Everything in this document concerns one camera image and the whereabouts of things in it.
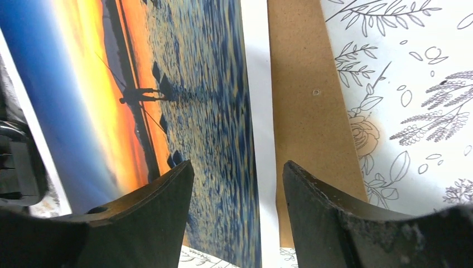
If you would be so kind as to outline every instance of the water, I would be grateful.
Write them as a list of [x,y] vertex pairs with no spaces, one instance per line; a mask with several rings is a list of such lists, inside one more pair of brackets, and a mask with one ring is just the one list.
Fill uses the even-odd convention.
[[149,44],[173,84],[161,102],[168,146],[190,159],[190,246],[240,267],[260,265],[253,131],[239,1],[147,5]]

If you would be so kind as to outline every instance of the rose drawing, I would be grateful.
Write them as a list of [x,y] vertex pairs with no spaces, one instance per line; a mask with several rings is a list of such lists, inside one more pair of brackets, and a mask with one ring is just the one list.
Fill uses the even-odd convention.
[[358,158],[361,159],[371,154],[378,145],[379,130],[363,116],[356,116],[349,120],[356,152]]

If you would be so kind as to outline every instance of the brown cardboard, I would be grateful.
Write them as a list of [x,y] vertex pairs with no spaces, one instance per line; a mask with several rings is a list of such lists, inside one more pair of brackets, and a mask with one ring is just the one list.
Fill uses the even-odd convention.
[[293,247],[281,178],[287,160],[367,198],[320,2],[268,0],[268,16],[279,229],[281,246]]

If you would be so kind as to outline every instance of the fisherman silhouette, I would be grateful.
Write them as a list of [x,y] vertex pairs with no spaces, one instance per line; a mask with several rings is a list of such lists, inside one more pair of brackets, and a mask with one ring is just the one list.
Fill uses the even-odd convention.
[[138,88],[138,89],[125,89],[122,94],[123,98],[120,98],[119,101],[121,104],[133,104],[137,102],[155,102],[155,101],[166,101],[167,98],[155,98],[150,96],[145,96],[145,93],[159,93],[160,91],[152,88]]

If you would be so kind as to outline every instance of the sunset photograph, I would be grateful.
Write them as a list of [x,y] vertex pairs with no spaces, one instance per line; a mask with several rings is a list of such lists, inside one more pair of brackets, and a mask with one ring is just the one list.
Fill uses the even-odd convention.
[[260,263],[239,1],[3,1],[0,27],[73,213],[190,160],[184,245]]

